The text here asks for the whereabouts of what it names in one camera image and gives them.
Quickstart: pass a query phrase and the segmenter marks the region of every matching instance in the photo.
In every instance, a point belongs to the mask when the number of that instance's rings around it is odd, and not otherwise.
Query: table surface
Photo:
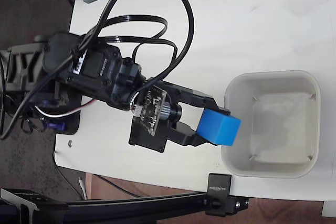
[[[76,0],[70,31],[86,33],[94,26],[108,0],[86,4]],[[181,64],[166,78],[181,86],[211,94],[224,103],[228,84],[247,72],[305,70],[321,88],[320,152],[317,163],[298,179],[233,177],[232,195],[336,200],[336,55],[334,27],[336,0],[190,0],[195,36]],[[166,18],[164,38],[181,49],[187,19],[180,0],[118,0],[110,17],[151,14]],[[157,24],[129,23],[106,28],[102,35],[152,36]],[[124,57],[135,45],[118,44]],[[155,76],[170,61],[171,49],[144,45],[138,63],[146,77]],[[183,106],[181,121],[196,128],[202,110]],[[229,174],[220,146],[179,146],[168,141],[157,153],[128,144],[131,112],[96,102],[81,112],[78,132],[57,135],[59,166],[134,182],[206,191],[209,173]]]

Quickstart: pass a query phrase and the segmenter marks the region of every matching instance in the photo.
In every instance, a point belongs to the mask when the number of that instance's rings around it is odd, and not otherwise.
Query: black bracket
[[[30,190],[1,189],[3,200],[14,205],[19,224],[62,223],[69,206]]]
[[[1,198],[13,207],[0,201],[0,220],[2,223],[19,224],[140,224],[201,211],[207,215],[224,217],[247,209],[249,205],[248,198],[229,195],[230,181],[231,175],[209,174],[207,193],[69,203],[30,190],[1,189]]]
[[[230,187],[231,175],[209,174],[207,194],[211,198],[211,209],[205,211],[207,215],[224,217],[248,208],[249,198],[231,196]]]
[[[155,85],[167,92],[168,100],[166,99],[166,101],[169,101],[170,104],[182,102],[194,107],[205,108],[221,114],[230,115],[230,111],[219,107],[214,98],[210,95],[165,81],[159,81]],[[199,146],[204,143],[213,144],[197,135],[190,126],[182,122],[160,120],[157,126],[156,133],[152,136],[139,124],[139,118],[134,116],[129,144],[140,145],[161,153],[164,152],[167,140],[183,146]]]

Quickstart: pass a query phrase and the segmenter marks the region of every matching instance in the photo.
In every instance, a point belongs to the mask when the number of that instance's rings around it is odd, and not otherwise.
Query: blue block
[[[214,144],[232,146],[239,126],[238,118],[204,109],[196,133]]]

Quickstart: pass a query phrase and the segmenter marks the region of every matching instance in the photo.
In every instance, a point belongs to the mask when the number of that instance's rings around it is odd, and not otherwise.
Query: white container
[[[222,159],[238,176],[298,178],[318,157],[321,92],[309,73],[247,73],[227,87],[224,105],[241,119]]]

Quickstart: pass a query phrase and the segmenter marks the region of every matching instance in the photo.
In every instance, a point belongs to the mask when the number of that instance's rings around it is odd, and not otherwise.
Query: black wire
[[[4,66],[2,65],[2,59],[0,59],[0,76],[1,76],[0,134],[2,134],[2,132],[4,131],[5,111],[6,111],[6,81],[5,81]]]
[[[188,52],[191,42],[193,40],[193,36],[194,36],[194,16],[193,16],[193,11],[191,9],[189,1],[188,0],[181,0],[181,1],[186,9],[187,16],[188,16],[188,23],[189,23],[188,36],[187,36],[187,40],[186,40],[186,43],[183,49],[181,50],[179,56],[175,60],[173,60],[171,64],[163,72],[161,72],[160,74],[158,74],[156,77],[152,78],[151,80],[145,82],[143,86],[135,90],[130,96],[130,99],[132,99],[132,97],[137,92],[141,91],[142,89],[149,88],[150,86],[154,85],[156,82],[165,78],[181,62],[181,60],[184,58],[184,56]],[[102,28],[104,27],[104,24],[116,2],[117,0],[108,1],[105,9],[103,10],[99,18],[97,25],[92,31],[92,34],[90,34],[90,36],[86,36],[84,40],[81,42],[81,44],[79,45],[79,51],[85,51],[97,39],[98,35],[100,34]]]
[[[100,176],[100,175],[95,174],[95,176],[97,176],[98,178],[104,180],[106,183],[110,184],[111,186],[114,186],[116,189],[121,190],[121,191],[123,191],[124,193],[126,193],[126,194],[128,194],[128,195],[131,195],[131,196],[133,196],[133,197],[135,197],[135,198],[141,198],[141,196],[139,196],[139,195],[137,195],[137,194],[134,194],[134,193],[131,193],[130,191],[127,191],[127,190],[121,188],[120,186],[117,186],[115,183],[113,183],[113,182],[111,182],[111,181],[105,179],[104,177],[102,177],[102,176]]]
[[[58,168],[57,164],[56,164],[56,161],[55,161],[55,152],[56,152],[56,138],[55,138],[55,141],[54,141],[54,152],[52,153],[52,162],[54,163],[55,165],[55,168],[57,170],[57,172],[59,173],[59,175],[61,175],[61,177],[64,179],[64,181],[70,186],[70,188],[78,195],[78,197],[81,199],[81,200],[84,200],[84,197],[82,196],[82,194],[79,193],[79,191],[77,191],[75,189],[75,187],[70,183],[69,180],[67,180],[67,178],[63,175],[63,173],[60,171],[60,169]]]

